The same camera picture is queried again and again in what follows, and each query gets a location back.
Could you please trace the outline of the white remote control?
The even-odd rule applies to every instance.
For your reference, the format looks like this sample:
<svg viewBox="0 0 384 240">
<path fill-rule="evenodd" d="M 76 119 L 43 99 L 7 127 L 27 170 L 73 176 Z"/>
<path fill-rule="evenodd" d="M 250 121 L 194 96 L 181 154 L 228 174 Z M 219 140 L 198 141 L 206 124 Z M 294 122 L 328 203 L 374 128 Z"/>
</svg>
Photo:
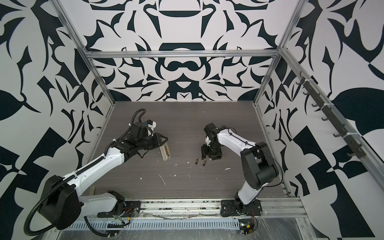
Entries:
<svg viewBox="0 0 384 240">
<path fill-rule="evenodd" d="M 163 157 L 164 161 L 167 161 L 167 160 L 169 160 L 171 158 L 171 153 L 170 153 L 170 150 L 169 150 L 169 147 L 168 147 L 167 143 L 165 143 L 165 150 L 161 150 L 161 154 L 162 154 L 162 157 Z"/>
</svg>

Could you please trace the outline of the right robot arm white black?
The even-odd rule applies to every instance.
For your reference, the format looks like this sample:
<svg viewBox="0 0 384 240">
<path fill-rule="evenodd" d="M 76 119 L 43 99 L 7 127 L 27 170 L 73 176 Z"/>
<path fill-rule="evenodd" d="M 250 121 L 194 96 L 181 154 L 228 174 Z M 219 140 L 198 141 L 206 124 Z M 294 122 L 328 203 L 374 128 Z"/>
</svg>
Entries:
<svg viewBox="0 0 384 240">
<path fill-rule="evenodd" d="M 237 135 L 227 126 L 216 127 L 213 123 L 204 128 L 206 143 L 202 145 L 202 159 L 220 160 L 221 147 L 227 147 L 241 158 L 245 183 L 235 195 L 240 210 L 250 207 L 264 187 L 279 176 L 280 166 L 273 158 L 268 145 L 255 143 Z"/>
</svg>

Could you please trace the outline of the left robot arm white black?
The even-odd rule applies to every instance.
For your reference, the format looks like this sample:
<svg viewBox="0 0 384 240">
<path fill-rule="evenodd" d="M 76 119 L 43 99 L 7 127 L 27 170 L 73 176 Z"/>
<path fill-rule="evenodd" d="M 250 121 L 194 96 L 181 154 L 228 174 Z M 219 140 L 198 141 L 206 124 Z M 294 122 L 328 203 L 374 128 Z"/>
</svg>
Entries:
<svg viewBox="0 0 384 240">
<path fill-rule="evenodd" d="M 106 152 L 95 160 L 64 177 L 53 176 L 48 179 L 38 212 L 59 230 L 85 216 L 99 213 L 120 215 L 124 201 L 117 192 L 108 191 L 93 196 L 84 196 L 83 193 L 115 167 L 134 156 L 142 157 L 140 151 L 148 152 L 162 147 L 168 138 L 155 133 L 155 127 L 156 123 L 150 120 L 137 122 L 123 137 L 113 140 Z"/>
</svg>

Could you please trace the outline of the small green circuit board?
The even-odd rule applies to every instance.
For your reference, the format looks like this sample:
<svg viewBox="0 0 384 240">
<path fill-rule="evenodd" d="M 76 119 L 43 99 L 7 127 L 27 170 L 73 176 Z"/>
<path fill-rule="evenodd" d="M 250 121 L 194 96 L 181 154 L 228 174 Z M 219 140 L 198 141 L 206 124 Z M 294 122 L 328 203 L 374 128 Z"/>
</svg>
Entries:
<svg viewBox="0 0 384 240">
<path fill-rule="evenodd" d="M 253 233 L 259 226 L 258 220 L 253 218 L 249 223 L 240 223 L 239 231 L 243 235 Z"/>
</svg>

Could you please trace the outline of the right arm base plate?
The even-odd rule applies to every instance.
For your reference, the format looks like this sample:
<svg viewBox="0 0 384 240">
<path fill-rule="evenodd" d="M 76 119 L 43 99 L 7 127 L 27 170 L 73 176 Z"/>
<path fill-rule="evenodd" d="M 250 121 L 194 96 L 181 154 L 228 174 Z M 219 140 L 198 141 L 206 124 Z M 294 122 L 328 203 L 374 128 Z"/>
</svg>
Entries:
<svg viewBox="0 0 384 240">
<path fill-rule="evenodd" d="M 222 217 L 230 216 L 261 216 L 263 211 L 261 202 L 253 200 L 248 205 L 242 204 L 240 200 L 221 200 L 220 215 Z"/>
</svg>

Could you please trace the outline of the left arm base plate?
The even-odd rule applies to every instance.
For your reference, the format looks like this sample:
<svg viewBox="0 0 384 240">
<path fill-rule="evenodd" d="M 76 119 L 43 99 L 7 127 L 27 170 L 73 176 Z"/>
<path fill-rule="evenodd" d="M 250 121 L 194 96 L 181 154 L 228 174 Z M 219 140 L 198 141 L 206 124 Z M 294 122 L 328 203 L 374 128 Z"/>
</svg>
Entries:
<svg viewBox="0 0 384 240">
<path fill-rule="evenodd" d="M 110 212 L 98 213 L 98 218 L 112 218 L 119 216 L 121 218 L 132 217 L 140 213 L 141 201 L 118 201 Z"/>
</svg>

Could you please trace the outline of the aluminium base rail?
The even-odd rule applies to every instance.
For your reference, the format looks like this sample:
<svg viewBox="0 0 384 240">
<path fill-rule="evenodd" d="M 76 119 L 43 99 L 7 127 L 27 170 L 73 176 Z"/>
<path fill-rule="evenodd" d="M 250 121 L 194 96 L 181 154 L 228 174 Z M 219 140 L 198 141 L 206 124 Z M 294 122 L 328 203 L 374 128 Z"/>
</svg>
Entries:
<svg viewBox="0 0 384 240">
<path fill-rule="evenodd" d="M 133 220 L 189 220 L 222 219 L 223 199 L 126 199 L 127 215 L 121 217 L 99 218 L 97 214 L 88 216 L 90 221 L 120 222 Z M 260 198 L 260 205 L 253 214 L 233 213 L 229 219 L 256 218 L 306 218 L 307 212 L 299 198 Z"/>
</svg>

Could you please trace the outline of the aluminium frame back bar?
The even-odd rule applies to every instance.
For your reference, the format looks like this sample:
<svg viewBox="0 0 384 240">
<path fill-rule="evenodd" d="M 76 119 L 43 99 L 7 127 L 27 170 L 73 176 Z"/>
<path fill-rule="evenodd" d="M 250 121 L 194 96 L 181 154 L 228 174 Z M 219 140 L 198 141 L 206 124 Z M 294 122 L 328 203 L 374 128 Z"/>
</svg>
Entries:
<svg viewBox="0 0 384 240">
<path fill-rule="evenodd" d="M 187 57 L 274 57 L 277 50 L 186 50 L 186 51 L 85 51 L 89 59 L 187 58 Z"/>
</svg>

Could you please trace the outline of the black wall hook rack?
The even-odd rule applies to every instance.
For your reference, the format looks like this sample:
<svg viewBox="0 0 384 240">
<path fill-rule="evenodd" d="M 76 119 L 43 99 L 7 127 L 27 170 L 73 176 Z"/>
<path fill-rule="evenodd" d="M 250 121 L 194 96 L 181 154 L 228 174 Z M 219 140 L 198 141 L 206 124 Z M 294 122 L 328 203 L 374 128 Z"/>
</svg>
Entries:
<svg viewBox="0 0 384 240">
<path fill-rule="evenodd" d="M 335 138 L 343 138 L 349 146 L 352 152 L 347 153 L 347 155 L 359 159 L 365 157 L 367 153 L 363 150 L 362 141 L 358 139 L 359 134 L 347 125 L 347 120 L 336 108 L 335 104 L 331 103 L 331 100 L 325 96 L 315 81 L 305 78 L 303 72 L 300 71 L 300 81 L 297 84 L 302 85 L 306 89 L 304 95 L 311 96 L 315 101 L 312 106 L 319 108 L 323 112 L 325 117 L 322 118 L 322 121 L 329 121 L 336 129 L 337 132 L 333 136 Z"/>
</svg>

